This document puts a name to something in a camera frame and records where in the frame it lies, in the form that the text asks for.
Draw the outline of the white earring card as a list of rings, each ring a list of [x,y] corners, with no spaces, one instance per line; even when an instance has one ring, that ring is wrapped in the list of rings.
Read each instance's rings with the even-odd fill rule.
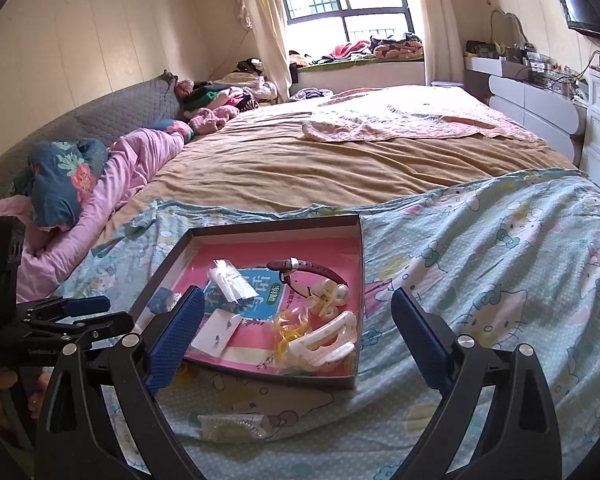
[[[210,358],[219,358],[240,324],[242,324],[241,315],[216,309],[206,318],[192,340],[190,348]]]

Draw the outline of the bagged silver spiral hair comb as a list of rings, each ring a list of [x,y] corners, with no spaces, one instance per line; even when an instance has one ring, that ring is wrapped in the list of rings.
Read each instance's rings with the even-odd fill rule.
[[[212,442],[261,441],[271,437],[273,432],[266,415],[199,415],[198,420],[202,437]]]

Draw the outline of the small blue jewelry packet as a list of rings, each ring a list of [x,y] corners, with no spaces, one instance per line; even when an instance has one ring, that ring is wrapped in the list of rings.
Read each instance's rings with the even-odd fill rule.
[[[170,312],[180,301],[182,294],[170,288],[159,287],[151,296],[147,307],[152,314]]]

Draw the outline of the pink quilt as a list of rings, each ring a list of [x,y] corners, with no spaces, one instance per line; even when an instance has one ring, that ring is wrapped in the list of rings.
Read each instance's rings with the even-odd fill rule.
[[[94,246],[110,216],[148,185],[192,137],[174,128],[140,128],[119,138],[78,221],[67,231],[53,234],[35,226],[30,198],[2,198],[0,216],[14,216],[27,228],[18,269],[17,300],[45,298],[58,289]]]

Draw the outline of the clear bag of white sticks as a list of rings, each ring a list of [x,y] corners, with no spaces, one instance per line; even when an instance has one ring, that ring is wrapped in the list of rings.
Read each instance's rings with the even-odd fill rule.
[[[210,280],[219,287],[225,299],[232,304],[238,304],[238,302],[251,300],[258,296],[256,290],[228,260],[214,260],[208,274]]]

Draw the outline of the small cream pearl hair claw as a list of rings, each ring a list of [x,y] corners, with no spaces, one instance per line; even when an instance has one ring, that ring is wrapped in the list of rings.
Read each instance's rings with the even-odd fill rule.
[[[339,315],[339,308],[343,307],[349,299],[347,284],[336,283],[324,278],[309,288],[306,298],[308,310],[324,321],[331,321]]]

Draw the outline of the shallow grey cardboard box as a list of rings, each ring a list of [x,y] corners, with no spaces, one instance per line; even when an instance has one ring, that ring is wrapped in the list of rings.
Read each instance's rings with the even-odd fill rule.
[[[308,310],[306,298],[284,284],[278,273],[268,270],[272,260],[296,257],[327,266],[344,278],[349,299],[339,314],[352,312],[358,318],[355,352],[327,372],[305,372],[283,363],[288,344],[317,330],[324,321]],[[228,302],[209,278],[214,260],[228,260],[256,290],[258,296],[238,304]],[[294,273],[297,284],[313,286],[319,276]],[[146,330],[156,316],[147,303],[159,287],[182,295],[196,285],[204,292],[204,317],[216,309],[242,316],[222,356],[210,358],[190,348],[186,359],[222,372],[278,380],[312,388],[351,388],[358,374],[358,357],[364,324],[364,262],[361,220],[355,214],[344,216],[243,223],[234,226],[209,226],[185,232],[170,250],[158,270],[131,307],[130,313],[140,330]]]

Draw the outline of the dark blue floral pillow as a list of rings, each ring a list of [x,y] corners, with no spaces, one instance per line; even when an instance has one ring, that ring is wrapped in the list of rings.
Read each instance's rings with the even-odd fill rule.
[[[33,223],[41,230],[71,229],[104,172],[108,151],[102,141],[42,141],[12,181],[12,195],[28,196]]]

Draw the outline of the brown bed blanket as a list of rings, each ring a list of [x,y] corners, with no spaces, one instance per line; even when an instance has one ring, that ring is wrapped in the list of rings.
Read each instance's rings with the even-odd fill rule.
[[[537,136],[325,143],[302,126],[322,99],[261,107],[189,142],[107,222],[109,240],[157,198],[249,211],[362,206],[527,169],[572,168]]]

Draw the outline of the grey padded headboard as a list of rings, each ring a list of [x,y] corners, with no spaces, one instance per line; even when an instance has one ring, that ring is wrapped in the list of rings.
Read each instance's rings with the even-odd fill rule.
[[[109,146],[137,128],[178,116],[177,82],[178,76],[166,70],[155,79],[106,94],[38,128],[0,156],[0,200],[9,196],[12,180],[27,165],[27,157],[38,142],[95,138]]]

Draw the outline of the pink patterned throw blanket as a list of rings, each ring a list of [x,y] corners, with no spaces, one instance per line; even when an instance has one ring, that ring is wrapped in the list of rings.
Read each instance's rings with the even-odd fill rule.
[[[312,110],[304,136],[325,143],[483,136],[543,140],[460,87],[400,86],[340,92]]]

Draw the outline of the pile of clothes on bed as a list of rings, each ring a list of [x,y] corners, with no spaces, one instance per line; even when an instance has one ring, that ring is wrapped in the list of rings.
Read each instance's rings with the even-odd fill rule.
[[[217,80],[180,80],[174,93],[181,103],[183,122],[197,136],[215,133],[239,114],[256,110],[262,103],[275,104],[279,97],[273,81],[264,76],[262,63],[247,58]]]

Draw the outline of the white rounded dresser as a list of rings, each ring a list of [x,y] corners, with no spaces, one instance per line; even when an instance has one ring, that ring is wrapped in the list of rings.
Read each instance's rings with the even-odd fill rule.
[[[586,107],[529,84],[527,66],[499,58],[465,58],[465,89],[518,122],[576,166],[580,164]]]

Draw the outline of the clothes on window seat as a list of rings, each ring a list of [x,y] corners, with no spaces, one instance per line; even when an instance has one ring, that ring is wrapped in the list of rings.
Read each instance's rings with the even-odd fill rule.
[[[422,62],[424,46],[412,32],[401,39],[370,37],[355,44],[340,44],[328,55],[311,58],[297,51],[289,52],[289,67],[297,70],[340,70],[357,65],[383,62]]]

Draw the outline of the cream left curtain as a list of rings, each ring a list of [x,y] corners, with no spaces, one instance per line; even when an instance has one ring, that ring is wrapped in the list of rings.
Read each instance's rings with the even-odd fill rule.
[[[252,31],[265,77],[276,85],[279,102],[289,99],[292,84],[284,32],[283,0],[235,0],[237,17]]]

